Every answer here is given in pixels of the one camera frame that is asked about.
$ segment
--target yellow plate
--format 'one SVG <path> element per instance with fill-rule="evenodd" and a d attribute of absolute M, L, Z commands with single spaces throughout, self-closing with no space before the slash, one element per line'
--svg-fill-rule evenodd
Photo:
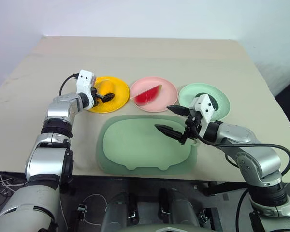
<path fill-rule="evenodd" d="M 96 83 L 94 85 L 95 88 L 99 86 L 99 84 L 102 81 L 111 81 L 114 85 L 114 98 L 106 103 L 102 103 L 101 99 L 98 99 L 98 105 L 89 109 L 89 111 L 94 113 L 109 113 L 113 112 L 115 110 L 120 109 L 121 107 L 126 104 L 126 102 L 129 99 L 129 87 L 125 82 L 122 80 L 111 77 L 111 76 L 104 76 L 104 77 L 98 77 L 96 79 Z"/>

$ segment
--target beige table surface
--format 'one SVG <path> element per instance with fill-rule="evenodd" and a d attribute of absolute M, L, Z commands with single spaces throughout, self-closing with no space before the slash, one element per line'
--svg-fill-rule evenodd
<path fill-rule="evenodd" d="M 160 76 L 178 89 L 208 83 L 231 101 L 223 120 L 252 129 L 264 143 L 290 149 L 290 123 L 266 82 L 237 42 L 231 40 L 44 37 L 0 87 L 0 171 L 24 172 L 36 136 L 62 81 L 80 69 L 115 76 L 128 86 L 146 76 Z M 63 93 L 76 89 L 70 80 Z M 106 120 L 117 115 L 148 114 L 129 101 L 109 114 L 84 111 L 76 116 L 72 138 L 74 175 L 105 176 L 95 159 L 96 139 Z M 170 111 L 159 113 L 173 115 Z M 287 155 L 277 151 L 282 169 Z M 188 180 L 243 181 L 216 148 L 201 144 L 195 169 L 185 175 L 147 176 Z M 290 171 L 284 177 L 290 182 Z"/>

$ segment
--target yellow fruit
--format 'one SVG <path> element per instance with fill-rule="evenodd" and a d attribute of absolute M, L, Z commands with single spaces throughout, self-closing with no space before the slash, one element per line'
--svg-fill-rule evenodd
<path fill-rule="evenodd" d="M 109 80 L 101 81 L 98 85 L 98 93 L 102 95 L 114 93 L 114 84 Z"/>

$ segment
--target red watermelon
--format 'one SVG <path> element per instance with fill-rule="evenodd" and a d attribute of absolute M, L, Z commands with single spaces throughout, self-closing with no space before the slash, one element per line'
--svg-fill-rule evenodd
<path fill-rule="evenodd" d="M 151 103 L 160 93 L 162 85 L 155 86 L 132 98 L 136 105 L 147 105 Z"/>

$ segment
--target green plastic tray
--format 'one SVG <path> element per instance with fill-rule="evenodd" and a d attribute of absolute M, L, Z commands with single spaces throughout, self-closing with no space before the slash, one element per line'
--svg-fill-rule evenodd
<path fill-rule="evenodd" d="M 196 165 L 194 141 L 185 145 L 171 139 L 154 124 L 183 132 L 176 116 L 116 116 L 104 124 L 97 141 L 96 159 L 106 173 L 116 175 L 174 175 L 190 172 Z"/>

